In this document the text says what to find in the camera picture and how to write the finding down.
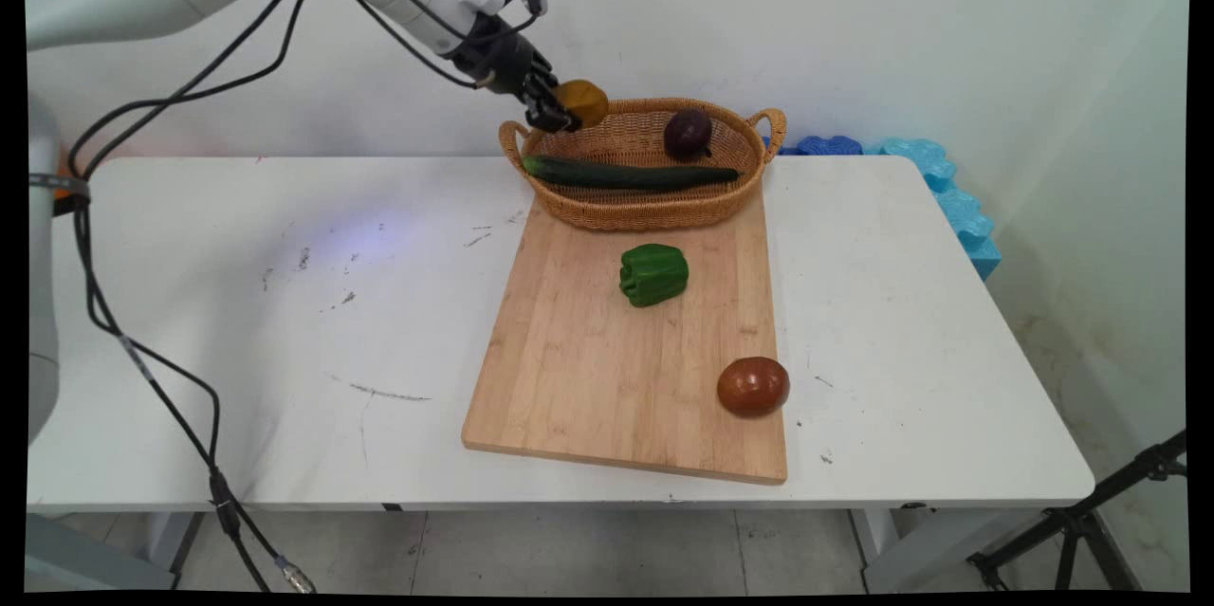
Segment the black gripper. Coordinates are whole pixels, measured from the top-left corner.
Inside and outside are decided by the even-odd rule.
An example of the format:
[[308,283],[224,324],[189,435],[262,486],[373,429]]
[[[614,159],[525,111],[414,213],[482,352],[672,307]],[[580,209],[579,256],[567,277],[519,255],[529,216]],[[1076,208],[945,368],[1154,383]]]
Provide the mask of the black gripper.
[[562,104],[560,79],[538,49],[498,15],[477,15],[464,40],[450,52],[461,73],[495,95],[524,102],[524,121],[546,134],[573,134],[582,118]]

